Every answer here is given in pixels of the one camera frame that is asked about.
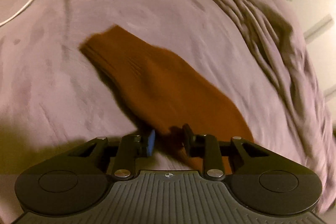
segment gray plastic base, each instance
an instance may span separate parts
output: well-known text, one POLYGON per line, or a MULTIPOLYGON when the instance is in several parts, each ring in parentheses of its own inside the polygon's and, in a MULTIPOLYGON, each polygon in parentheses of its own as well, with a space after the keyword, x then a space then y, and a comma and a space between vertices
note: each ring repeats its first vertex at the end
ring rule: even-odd
POLYGON ((240 205, 221 182, 197 171, 141 171, 116 182, 106 198, 89 210, 67 217, 27 212, 16 224, 322 224, 313 213, 277 218, 240 205))

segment ribbed gray surface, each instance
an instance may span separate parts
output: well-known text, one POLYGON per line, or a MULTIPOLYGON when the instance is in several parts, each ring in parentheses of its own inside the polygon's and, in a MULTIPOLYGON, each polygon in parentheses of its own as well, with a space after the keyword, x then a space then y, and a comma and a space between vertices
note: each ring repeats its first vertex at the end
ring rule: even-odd
POLYGON ((240 205, 221 182, 196 171, 141 171, 117 182, 92 209, 69 217, 27 213, 17 224, 321 224, 312 213, 290 218, 264 216, 240 205))

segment bed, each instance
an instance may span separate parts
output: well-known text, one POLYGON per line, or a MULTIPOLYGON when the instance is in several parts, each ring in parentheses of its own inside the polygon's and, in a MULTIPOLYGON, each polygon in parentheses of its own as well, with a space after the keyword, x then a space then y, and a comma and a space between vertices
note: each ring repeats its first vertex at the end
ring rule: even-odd
MULTIPOLYGON (((0 20, 27 0, 0 0, 0 20)), ((27 167, 137 126, 78 46, 117 24, 167 48, 227 95, 255 142, 314 170, 336 198, 336 143, 302 30, 284 0, 35 0, 0 28, 0 219, 27 167)), ((186 169, 156 151, 138 168, 186 169)))

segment silver screw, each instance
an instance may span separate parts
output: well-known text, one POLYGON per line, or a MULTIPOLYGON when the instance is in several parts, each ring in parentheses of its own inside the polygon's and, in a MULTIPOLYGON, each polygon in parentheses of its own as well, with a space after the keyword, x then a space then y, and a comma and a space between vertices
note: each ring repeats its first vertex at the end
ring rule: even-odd
POLYGON ((126 169, 119 169, 116 172, 114 172, 114 175, 119 178, 126 178, 131 174, 129 170, 126 169))
POLYGON ((222 175, 224 175, 223 171, 219 169, 210 169, 208 170, 207 174, 213 178, 220 178, 222 175))

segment brown fabric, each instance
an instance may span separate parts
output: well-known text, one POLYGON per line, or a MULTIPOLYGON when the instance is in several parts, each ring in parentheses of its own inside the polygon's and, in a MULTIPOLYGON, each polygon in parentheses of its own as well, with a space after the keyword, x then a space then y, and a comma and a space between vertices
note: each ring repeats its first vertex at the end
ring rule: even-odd
POLYGON ((218 140, 241 136, 253 141, 234 103, 175 53, 119 26, 93 35, 81 51, 113 80, 132 112, 161 134, 170 153, 191 167, 199 169, 200 163, 185 158, 176 135, 185 123, 194 133, 218 140))

